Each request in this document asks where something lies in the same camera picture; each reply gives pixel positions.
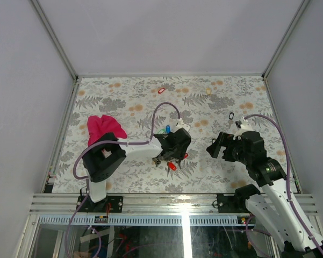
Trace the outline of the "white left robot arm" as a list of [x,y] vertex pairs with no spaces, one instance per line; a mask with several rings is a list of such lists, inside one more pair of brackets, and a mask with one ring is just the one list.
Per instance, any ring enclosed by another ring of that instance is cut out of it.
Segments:
[[128,141],[107,133],[81,154],[89,180],[88,205],[101,212],[107,205],[106,180],[125,160],[151,159],[155,165],[163,161],[184,160],[191,136],[184,128],[168,134],[155,134],[148,141]]

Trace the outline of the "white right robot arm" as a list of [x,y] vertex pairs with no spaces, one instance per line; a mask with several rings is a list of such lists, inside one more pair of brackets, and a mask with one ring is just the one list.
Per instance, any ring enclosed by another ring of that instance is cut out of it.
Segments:
[[255,216],[276,241],[282,257],[323,257],[322,235],[287,189],[282,166],[267,156],[258,132],[244,131],[238,136],[221,132],[206,150],[212,158],[222,151],[225,161],[245,165],[257,184],[236,189],[233,205]]

